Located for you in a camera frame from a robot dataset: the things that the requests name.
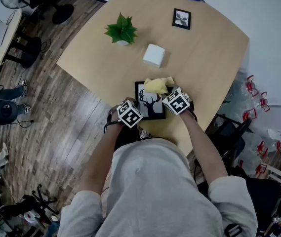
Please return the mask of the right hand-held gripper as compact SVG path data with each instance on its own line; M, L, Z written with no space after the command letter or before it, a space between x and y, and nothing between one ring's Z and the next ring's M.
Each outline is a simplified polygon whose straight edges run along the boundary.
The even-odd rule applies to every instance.
M193 101L177 84L167 86L167 93L164 95L162 103L175 115L179 115L185 110L191 114L194 113Z

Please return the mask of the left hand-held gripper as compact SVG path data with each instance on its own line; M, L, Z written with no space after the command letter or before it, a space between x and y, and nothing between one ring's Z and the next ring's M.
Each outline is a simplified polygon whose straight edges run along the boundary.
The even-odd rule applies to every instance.
M135 106L135 101L131 99L124 100L116 108L118 121L124 123L127 127L133 128L143 118L139 109Z

